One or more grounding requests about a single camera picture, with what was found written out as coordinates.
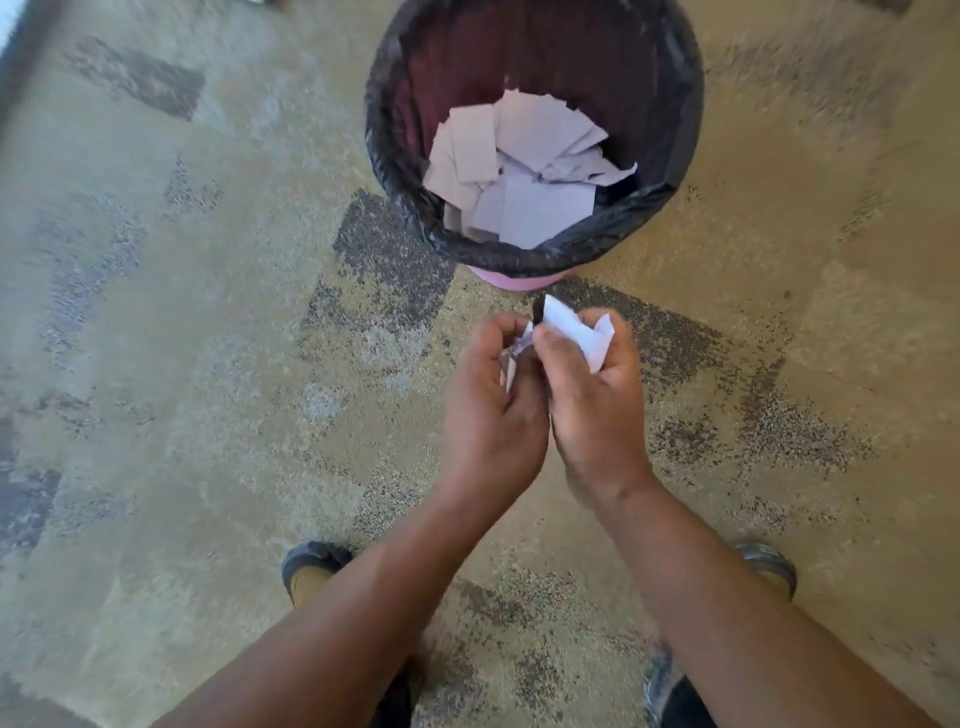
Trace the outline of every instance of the finger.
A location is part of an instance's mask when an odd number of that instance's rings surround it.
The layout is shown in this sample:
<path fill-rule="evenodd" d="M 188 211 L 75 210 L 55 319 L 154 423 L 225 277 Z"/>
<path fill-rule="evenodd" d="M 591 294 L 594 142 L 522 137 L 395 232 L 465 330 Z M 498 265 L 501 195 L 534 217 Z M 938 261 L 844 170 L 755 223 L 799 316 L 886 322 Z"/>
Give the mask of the finger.
<path fill-rule="evenodd" d="M 595 327 L 597 322 L 610 314 L 613 324 L 613 339 L 607 349 L 607 358 L 604 359 L 601 371 L 616 367 L 629 367 L 639 371 L 640 357 L 634 344 L 634 336 L 630 323 L 612 308 L 585 308 L 580 312 L 580 320 L 589 327 Z"/>
<path fill-rule="evenodd" d="M 584 353 L 549 324 L 534 329 L 534 349 L 543 363 L 555 398 L 579 397 L 593 383 Z"/>
<path fill-rule="evenodd" d="M 546 417 L 546 381 L 543 368 L 534 356 L 524 354 L 517 360 L 511 394 L 513 399 L 507 410 L 508 415 L 516 412 L 527 420 Z"/>
<path fill-rule="evenodd" d="M 530 322 L 517 313 L 496 313 L 481 321 L 460 352 L 467 359 L 499 360 L 500 354 L 523 334 Z"/>

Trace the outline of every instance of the paper in hand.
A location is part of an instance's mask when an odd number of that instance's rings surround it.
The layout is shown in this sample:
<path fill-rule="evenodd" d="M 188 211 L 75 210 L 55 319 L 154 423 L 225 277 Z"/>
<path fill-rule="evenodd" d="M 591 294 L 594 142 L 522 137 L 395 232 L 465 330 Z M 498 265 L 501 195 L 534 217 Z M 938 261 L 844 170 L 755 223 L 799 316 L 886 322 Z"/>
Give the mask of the paper in hand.
<path fill-rule="evenodd" d="M 603 368 L 607 350 L 613 340 L 613 321 L 609 313 L 600 319 L 595 327 L 590 328 L 572 308 L 547 295 L 543 303 L 543 322 L 555 327 L 580 347 L 591 374 L 596 374 Z"/>

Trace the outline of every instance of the trash can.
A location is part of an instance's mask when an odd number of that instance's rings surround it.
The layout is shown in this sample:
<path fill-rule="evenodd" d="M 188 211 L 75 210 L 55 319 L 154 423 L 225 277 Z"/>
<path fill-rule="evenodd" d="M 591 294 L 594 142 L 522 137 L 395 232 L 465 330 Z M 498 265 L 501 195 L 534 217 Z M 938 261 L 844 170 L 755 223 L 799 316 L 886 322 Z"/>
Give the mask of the trash can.
<path fill-rule="evenodd" d="M 593 215 L 533 250 L 447 230 L 443 201 L 422 184 L 450 109 L 507 88 L 563 99 L 610 134 L 607 158 L 639 165 L 598 189 Z M 693 157 L 703 100 L 700 51 L 674 0 L 406 0 L 367 83 L 367 149 L 426 245 L 501 287 L 530 288 L 600 257 L 663 207 Z"/>

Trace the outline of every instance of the floor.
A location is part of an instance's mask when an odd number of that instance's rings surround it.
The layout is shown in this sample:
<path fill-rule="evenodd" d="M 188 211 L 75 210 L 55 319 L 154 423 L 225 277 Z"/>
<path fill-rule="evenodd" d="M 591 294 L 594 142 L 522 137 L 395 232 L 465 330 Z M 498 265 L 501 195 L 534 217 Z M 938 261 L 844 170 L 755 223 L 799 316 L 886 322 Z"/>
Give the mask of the floor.
<path fill-rule="evenodd" d="M 668 486 L 960 725 L 960 3 L 684 0 L 683 189 L 556 286 L 636 328 Z M 524 309 L 404 232 L 362 92 L 395 0 L 76 0 L 0 140 L 0 726 L 146 726 L 437 470 L 468 326 Z M 426 636 L 420 726 L 637 726 L 657 638 L 540 479 Z"/>

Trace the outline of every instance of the white paper scrap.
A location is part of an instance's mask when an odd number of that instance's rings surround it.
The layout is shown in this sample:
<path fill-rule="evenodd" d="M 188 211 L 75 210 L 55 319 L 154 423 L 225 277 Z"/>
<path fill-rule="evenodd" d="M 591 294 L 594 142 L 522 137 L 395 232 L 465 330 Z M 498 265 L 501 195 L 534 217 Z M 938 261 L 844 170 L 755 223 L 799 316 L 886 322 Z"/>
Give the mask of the white paper scrap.
<path fill-rule="evenodd" d="M 593 214 L 592 184 L 546 184 L 507 178 L 500 240 L 533 250 Z"/>
<path fill-rule="evenodd" d="M 460 182 L 494 182 L 500 169 L 496 159 L 493 106 L 450 110 L 453 158 Z"/>
<path fill-rule="evenodd" d="M 503 362 L 503 376 L 500 378 L 503 381 L 503 385 L 507 390 L 507 394 L 510 394 L 511 388 L 514 386 L 514 378 L 516 377 L 516 360 L 517 358 L 534 345 L 534 324 L 531 321 L 527 324 L 527 328 L 523 331 L 523 335 L 518 338 L 509 349 L 504 352 L 502 358 Z"/>
<path fill-rule="evenodd" d="M 619 170 L 605 159 L 599 147 L 588 149 L 578 155 L 563 155 L 550 162 L 540 176 L 548 182 L 586 182 L 606 187 L 620 182 L 636 172 L 636 164 L 630 169 Z"/>
<path fill-rule="evenodd" d="M 423 177 L 423 186 L 464 212 L 473 210 L 480 199 L 480 186 L 473 182 L 460 182 L 453 159 L 442 154 L 437 155 L 436 161 L 430 162 L 430 168 Z"/>
<path fill-rule="evenodd" d="M 564 150 L 565 155 L 579 155 L 581 152 L 585 152 L 590 147 L 595 147 L 601 141 L 610 136 L 603 129 L 598 127 L 596 124 L 593 125 L 593 128 L 585 133 L 580 139 L 574 142 L 573 146 L 567 150 Z"/>
<path fill-rule="evenodd" d="M 500 233 L 506 186 L 506 178 L 501 177 L 485 189 L 476 207 L 465 217 L 464 225 L 480 231 Z"/>
<path fill-rule="evenodd" d="M 616 184 L 621 180 L 626 180 L 628 177 L 635 174 L 637 166 L 636 162 L 634 162 L 634 166 L 632 166 L 630 169 L 620 170 L 616 169 L 616 167 L 613 169 L 616 171 L 605 172 L 600 175 L 590 175 L 590 178 L 587 180 L 587 182 L 590 184 L 596 184 L 600 187 L 609 187 L 611 184 Z"/>
<path fill-rule="evenodd" d="M 527 169 L 515 159 L 507 157 L 507 155 L 501 155 L 500 169 L 503 170 L 503 176 L 508 179 L 532 182 L 537 178 L 536 172 Z"/>
<path fill-rule="evenodd" d="M 572 308 L 547 294 L 543 303 L 543 322 L 556 327 L 580 347 L 591 374 L 596 374 L 603 368 L 607 350 L 613 340 L 613 321 L 610 319 L 610 314 L 600 319 L 594 328 L 590 328 L 580 320 Z"/>
<path fill-rule="evenodd" d="M 586 115 L 558 99 L 508 90 L 500 109 L 496 146 L 539 172 L 593 126 Z"/>
<path fill-rule="evenodd" d="M 437 135 L 433 137 L 433 146 L 430 147 L 430 161 L 443 160 L 444 157 L 453 159 L 453 134 L 446 123 L 437 127 Z"/>

